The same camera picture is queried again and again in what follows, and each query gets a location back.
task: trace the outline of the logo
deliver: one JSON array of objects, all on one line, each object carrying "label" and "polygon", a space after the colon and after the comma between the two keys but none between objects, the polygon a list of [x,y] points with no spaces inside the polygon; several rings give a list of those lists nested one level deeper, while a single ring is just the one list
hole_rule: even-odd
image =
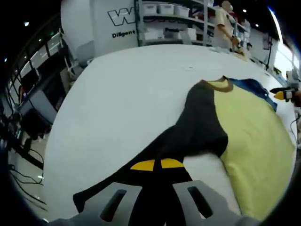
[{"label": "logo", "polygon": [[108,12],[108,15],[115,27],[122,26],[124,22],[127,24],[134,24],[136,21],[134,7],[131,7],[130,10],[127,8],[121,8],[118,12],[116,10],[112,10]]},{"label": "logo", "polygon": [[132,30],[132,31],[128,31],[128,32],[118,32],[118,33],[113,33],[112,37],[116,38],[116,37],[121,37],[124,38],[124,36],[129,35],[129,34],[135,34],[136,31]]}]

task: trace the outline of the blue cloth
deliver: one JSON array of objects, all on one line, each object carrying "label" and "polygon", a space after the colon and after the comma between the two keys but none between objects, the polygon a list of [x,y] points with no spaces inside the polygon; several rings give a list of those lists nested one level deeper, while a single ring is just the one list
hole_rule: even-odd
[{"label": "blue cloth", "polygon": [[272,106],[272,108],[276,112],[277,104],[272,101],[272,99],[269,97],[269,92],[258,81],[254,79],[243,79],[243,80],[230,79],[230,81],[234,85],[264,99],[266,102],[268,102],[269,105]]}]

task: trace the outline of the white table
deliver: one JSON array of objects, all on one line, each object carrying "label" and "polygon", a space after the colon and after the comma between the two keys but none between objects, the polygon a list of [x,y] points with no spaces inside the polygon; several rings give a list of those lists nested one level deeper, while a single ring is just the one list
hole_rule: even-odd
[{"label": "white table", "polygon": [[[48,140],[44,192],[50,220],[76,215],[75,193],[106,179],[174,125],[194,84],[223,75],[253,78],[266,89],[280,87],[255,64],[200,46],[131,48],[95,59],[68,93]],[[289,128],[293,105],[272,99],[295,143]],[[295,124],[293,131],[297,134]],[[184,165],[193,179],[203,180],[239,212],[217,157],[190,157]]]}]

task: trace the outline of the yellow patch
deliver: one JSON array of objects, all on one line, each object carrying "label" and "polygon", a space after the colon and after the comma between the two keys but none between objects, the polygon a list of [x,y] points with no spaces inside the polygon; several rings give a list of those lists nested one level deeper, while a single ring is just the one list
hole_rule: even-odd
[{"label": "yellow patch", "polygon": [[131,170],[153,171],[155,160],[141,161],[131,167]]},{"label": "yellow patch", "polygon": [[161,165],[163,169],[184,167],[184,165],[176,159],[162,159]]}]

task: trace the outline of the yellow object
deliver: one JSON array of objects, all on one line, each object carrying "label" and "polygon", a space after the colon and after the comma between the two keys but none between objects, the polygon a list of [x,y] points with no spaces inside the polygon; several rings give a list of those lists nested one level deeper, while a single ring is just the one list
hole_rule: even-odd
[{"label": "yellow object", "polygon": [[284,92],[280,91],[274,95],[274,98],[278,100],[284,100]]},{"label": "yellow object", "polygon": [[176,159],[162,159],[161,165],[163,169],[184,167],[184,165]]},{"label": "yellow object", "polygon": [[[224,88],[230,81],[208,82]],[[233,86],[214,91],[218,120],[229,141],[221,156],[242,214],[264,219],[282,198],[292,173],[292,141],[262,98]]]},{"label": "yellow object", "polygon": [[155,160],[141,161],[131,167],[131,170],[153,171]]}]

